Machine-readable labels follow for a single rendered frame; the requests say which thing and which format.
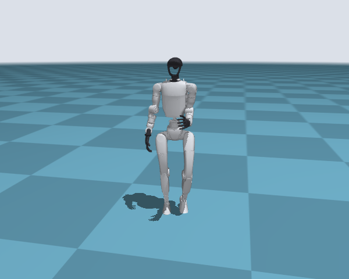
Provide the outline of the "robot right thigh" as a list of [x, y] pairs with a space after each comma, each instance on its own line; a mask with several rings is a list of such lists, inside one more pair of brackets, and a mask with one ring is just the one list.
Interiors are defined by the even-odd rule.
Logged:
[[168, 138], [167, 131], [163, 131], [156, 135], [156, 152], [158, 154], [160, 174], [166, 173], [167, 177], [170, 176], [168, 168]]

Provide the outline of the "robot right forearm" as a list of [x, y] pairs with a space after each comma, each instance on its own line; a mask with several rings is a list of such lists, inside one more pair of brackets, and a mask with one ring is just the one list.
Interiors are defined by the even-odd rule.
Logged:
[[147, 128], [145, 129], [145, 133], [147, 133], [147, 129], [150, 128], [151, 134], [152, 134], [152, 129], [154, 127], [155, 119], [156, 119], [156, 115], [148, 111], [148, 121], [147, 121]]

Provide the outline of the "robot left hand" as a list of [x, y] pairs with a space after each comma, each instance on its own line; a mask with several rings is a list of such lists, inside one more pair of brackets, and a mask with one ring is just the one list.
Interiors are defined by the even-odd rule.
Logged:
[[189, 126], [190, 126], [190, 121], [189, 121], [189, 119], [186, 119], [183, 115], [180, 115], [180, 117], [182, 117], [183, 119], [177, 119], [177, 120], [183, 120], [183, 121], [178, 122], [178, 124], [180, 124], [180, 123], [183, 123], [183, 124], [182, 124], [182, 125], [179, 125], [178, 127], [181, 127], [181, 126], [184, 126], [184, 127], [183, 127], [183, 128], [180, 128], [179, 130], [185, 129], [185, 128], [189, 127]]

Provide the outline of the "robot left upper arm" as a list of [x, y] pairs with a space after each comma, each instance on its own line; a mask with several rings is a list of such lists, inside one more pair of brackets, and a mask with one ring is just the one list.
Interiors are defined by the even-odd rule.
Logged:
[[185, 109], [186, 113], [192, 113], [193, 112], [193, 105], [195, 103], [195, 97], [197, 93], [197, 86], [193, 83], [186, 83], [187, 91], [189, 92], [187, 97], [187, 107]]

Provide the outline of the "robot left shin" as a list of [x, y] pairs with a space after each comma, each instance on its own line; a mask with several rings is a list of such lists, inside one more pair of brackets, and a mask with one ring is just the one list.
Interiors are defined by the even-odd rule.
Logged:
[[187, 199], [187, 194], [190, 192], [190, 189], [191, 189], [191, 185], [192, 185], [192, 179], [193, 179], [193, 175], [190, 177], [190, 179], [186, 179], [183, 180], [182, 179], [182, 202], [183, 202], [183, 199], [185, 200], [186, 202], [186, 199]]

